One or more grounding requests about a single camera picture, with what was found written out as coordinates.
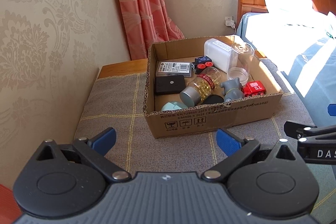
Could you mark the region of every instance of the red fabric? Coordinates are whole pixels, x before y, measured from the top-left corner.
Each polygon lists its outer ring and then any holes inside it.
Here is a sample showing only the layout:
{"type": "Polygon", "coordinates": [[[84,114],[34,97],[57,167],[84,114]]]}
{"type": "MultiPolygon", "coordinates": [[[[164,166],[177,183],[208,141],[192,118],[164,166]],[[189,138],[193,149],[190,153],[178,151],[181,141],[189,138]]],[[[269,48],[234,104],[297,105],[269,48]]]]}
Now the red fabric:
{"type": "Polygon", "coordinates": [[[0,184],[0,223],[13,223],[21,214],[13,192],[0,184]]]}
{"type": "Polygon", "coordinates": [[[164,0],[121,0],[131,59],[147,58],[153,42],[184,38],[167,15],[164,0]]]}

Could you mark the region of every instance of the cardboard box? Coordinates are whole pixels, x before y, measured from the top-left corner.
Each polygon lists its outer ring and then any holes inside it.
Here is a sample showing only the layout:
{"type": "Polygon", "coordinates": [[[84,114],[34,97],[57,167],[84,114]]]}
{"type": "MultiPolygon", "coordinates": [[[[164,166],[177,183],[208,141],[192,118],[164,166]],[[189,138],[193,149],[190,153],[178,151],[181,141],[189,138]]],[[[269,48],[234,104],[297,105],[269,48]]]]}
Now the cardboard box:
{"type": "MultiPolygon", "coordinates": [[[[283,91],[267,67],[256,56],[252,60],[249,81],[260,80],[265,86],[267,94],[227,103],[199,105],[174,111],[161,111],[165,103],[181,100],[179,94],[160,96],[154,94],[155,72],[159,61],[192,62],[196,57],[204,55],[204,42],[210,38],[212,37],[154,43],[150,47],[143,113],[155,138],[209,132],[217,128],[229,128],[273,116],[283,91]]],[[[236,35],[214,38],[228,45],[231,45],[235,39],[241,39],[236,35]]],[[[193,73],[191,78],[185,78],[186,85],[194,77],[193,73]]],[[[226,73],[222,72],[222,81],[225,80],[226,73]]],[[[222,91],[223,89],[218,87],[213,93],[221,95],[222,91]]]]}

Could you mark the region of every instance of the bottle with gold flakes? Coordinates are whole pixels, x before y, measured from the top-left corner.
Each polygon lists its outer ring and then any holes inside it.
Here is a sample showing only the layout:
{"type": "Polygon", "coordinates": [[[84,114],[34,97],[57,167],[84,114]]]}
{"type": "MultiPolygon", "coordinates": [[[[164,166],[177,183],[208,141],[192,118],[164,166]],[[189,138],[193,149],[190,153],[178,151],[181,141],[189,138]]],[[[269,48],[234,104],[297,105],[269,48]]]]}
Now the bottle with gold flakes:
{"type": "Polygon", "coordinates": [[[180,93],[181,101],[187,107],[202,103],[221,82],[221,73],[214,67],[208,67],[198,74],[180,93]]]}

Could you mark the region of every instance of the toy car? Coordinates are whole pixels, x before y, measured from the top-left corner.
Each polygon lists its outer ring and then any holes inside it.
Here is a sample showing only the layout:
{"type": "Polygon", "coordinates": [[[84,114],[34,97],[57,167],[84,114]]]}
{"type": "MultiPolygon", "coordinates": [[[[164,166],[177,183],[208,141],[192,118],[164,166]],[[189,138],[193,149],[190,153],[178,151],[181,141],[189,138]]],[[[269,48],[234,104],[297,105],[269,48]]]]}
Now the toy car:
{"type": "Polygon", "coordinates": [[[266,93],[266,89],[260,81],[248,82],[241,91],[245,97],[264,95],[266,93]]]}

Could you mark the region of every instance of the floral wallpaper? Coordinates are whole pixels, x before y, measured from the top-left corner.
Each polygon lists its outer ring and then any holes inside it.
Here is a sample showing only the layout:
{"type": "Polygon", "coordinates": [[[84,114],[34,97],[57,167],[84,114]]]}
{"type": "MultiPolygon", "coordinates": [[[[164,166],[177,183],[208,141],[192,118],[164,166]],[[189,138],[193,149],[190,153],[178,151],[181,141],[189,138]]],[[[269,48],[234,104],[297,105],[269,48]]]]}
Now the floral wallpaper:
{"type": "Polygon", "coordinates": [[[115,0],[0,0],[0,183],[73,139],[102,65],[129,60],[115,0]]]}

